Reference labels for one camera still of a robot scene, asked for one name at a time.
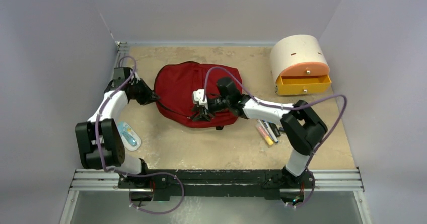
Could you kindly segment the red student backpack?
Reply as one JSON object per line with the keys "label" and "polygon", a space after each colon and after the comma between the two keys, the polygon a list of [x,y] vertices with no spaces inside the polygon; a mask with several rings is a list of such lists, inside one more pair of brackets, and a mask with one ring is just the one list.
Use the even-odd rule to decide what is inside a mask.
{"label": "red student backpack", "polygon": [[160,69],[154,92],[160,97],[156,102],[158,111],[166,118],[189,128],[216,128],[232,125],[237,117],[224,110],[215,114],[212,121],[193,121],[195,112],[192,93],[204,87],[208,70],[214,64],[201,64],[187,61],[180,64],[169,64]]}

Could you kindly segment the aluminium frame rails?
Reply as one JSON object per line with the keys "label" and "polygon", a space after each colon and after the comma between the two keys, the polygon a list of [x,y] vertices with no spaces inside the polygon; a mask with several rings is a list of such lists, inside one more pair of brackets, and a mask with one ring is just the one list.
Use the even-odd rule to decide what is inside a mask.
{"label": "aluminium frame rails", "polygon": [[[189,170],[258,170],[258,169],[189,169]],[[304,199],[296,202],[279,201],[285,208],[297,210],[305,207],[313,194],[319,192],[350,193],[354,198],[355,212],[361,223],[371,223],[369,210],[365,202],[364,187],[358,169],[318,169],[309,170],[314,176],[313,190],[304,192]],[[62,214],[61,223],[71,223],[72,214],[75,212],[74,199],[80,192],[88,191],[127,191],[130,195],[141,195],[141,202],[155,201],[150,191],[131,191],[118,188],[120,174],[115,171],[101,171],[94,169],[77,169],[74,172],[70,186],[67,205]],[[186,197],[179,197],[178,205],[182,205]]]}

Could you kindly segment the white blue oval case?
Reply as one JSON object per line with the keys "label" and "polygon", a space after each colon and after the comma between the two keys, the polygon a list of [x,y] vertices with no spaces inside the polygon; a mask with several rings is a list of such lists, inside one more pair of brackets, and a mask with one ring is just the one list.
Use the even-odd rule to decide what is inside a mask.
{"label": "white blue oval case", "polygon": [[118,122],[117,129],[119,131],[124,147],[129,151],[136,151],[141,147],[142,140],[136,132],[126,122]]}

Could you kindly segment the dark marker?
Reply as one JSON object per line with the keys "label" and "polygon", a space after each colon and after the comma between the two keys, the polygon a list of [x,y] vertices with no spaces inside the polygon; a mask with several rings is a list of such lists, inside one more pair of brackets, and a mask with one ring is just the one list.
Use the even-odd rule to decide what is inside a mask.
{"label": "dark marker", "polygon": [[280,137],[281,133],[280,133],[280,130],[277,127],[277,125],[274,123],[270,123],[270,122],[268,124],[269,124],[271,130],[273,131],[273,134],[275,135],[275,137]]}

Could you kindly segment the white blue marker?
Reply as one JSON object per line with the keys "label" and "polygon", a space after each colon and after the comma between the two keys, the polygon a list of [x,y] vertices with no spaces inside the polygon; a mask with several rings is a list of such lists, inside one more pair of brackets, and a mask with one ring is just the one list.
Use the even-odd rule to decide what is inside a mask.
{"label": "white blue marker", "polygon": [[278,141],[277,137],[274,135],[274,133],[273,133],[272,129],[270,128],[270,126],[268,125],[268,123],[266,121],[264,121],[264,120],[262,120],[261,123],[264,126],[264,128],[266,129],[266,131],[269,134],[269,136],[272,139],[272,141],[275,144],[278,144],[279,141]]}

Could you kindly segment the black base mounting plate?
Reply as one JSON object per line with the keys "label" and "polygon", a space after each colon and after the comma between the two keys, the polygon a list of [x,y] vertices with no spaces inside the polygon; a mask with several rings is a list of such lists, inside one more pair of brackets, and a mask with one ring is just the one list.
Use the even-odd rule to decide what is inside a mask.
{"label": "black base mounting plate", "polygon": [[313,190],[315,179],[305,170],[295,177],[284,169],[147,170],[139,177],[119,176],[118,188],[150,191],[155,201],[171,197],[263,197],[299,202]]}

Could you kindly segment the orange upper drawer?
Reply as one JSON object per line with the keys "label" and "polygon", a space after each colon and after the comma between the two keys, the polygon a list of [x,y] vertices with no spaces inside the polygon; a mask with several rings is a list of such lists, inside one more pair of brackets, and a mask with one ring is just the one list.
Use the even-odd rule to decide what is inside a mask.
{"label": "orange upper drawer", "polygon": [[300,62],[295,64],[271,63],[272,74],[283,83],[300,82],[303,83],[310,78],[326,76],[330,68],[322,62]]}

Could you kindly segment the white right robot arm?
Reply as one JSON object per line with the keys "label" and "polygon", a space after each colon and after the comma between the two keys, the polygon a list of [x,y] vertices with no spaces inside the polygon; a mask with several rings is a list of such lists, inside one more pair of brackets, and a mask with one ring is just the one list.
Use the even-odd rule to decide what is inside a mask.
{"label": "white right robot arm", "polygon": [[289,187],[301,183],[315,146],[328,130],[317,113],[303,100],[295,104],[279,104],[243,94],[229,77],[219,79],[216,87],[219,94],[214,98],[209,98],[205,89],[192,92],[193,121],[210,122],[216,113],[227,110],[243,119],[281,125],[293,148],[282,171],[283,182]]}

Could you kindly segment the cream rounded drawer cabinet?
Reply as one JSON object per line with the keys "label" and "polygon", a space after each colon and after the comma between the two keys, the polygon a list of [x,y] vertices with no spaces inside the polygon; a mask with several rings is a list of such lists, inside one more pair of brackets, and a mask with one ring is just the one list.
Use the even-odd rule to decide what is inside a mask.
{"label": "cream rounded drawer cabinet", "polygon": [[295,64],[300,62],[327,63],[318,39],[312,35],[292,35],[277,42],[270,52],[269,62]]}

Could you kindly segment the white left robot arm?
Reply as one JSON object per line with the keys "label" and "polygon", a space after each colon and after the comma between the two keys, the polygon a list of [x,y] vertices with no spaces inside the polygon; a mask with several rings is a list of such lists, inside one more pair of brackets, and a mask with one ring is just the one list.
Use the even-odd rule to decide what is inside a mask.
{"label": "white left robot arm", "polygon": [[125,152],[116,119],[130,100],[147,105],[159,96],[137,76],[135,69],[119,67],[113,71],[101,105],[87,121],[75,126],[80,161],[85,169],[115,171],[137,188],[145,188],[152,176],[145,161]]}

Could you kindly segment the yellow marker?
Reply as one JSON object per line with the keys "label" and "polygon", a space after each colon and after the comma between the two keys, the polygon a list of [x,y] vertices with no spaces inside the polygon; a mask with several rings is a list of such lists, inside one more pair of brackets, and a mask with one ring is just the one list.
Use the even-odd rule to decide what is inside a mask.
{"label": "yellow marker", "polygon": [[268,147],[272,147],[274,145],[274,142],[270,138],[268,132],[264,129],[263,125],[261,123],[257,123],[255,125],[255,128],[257,129],[260,136],[264,139]]}

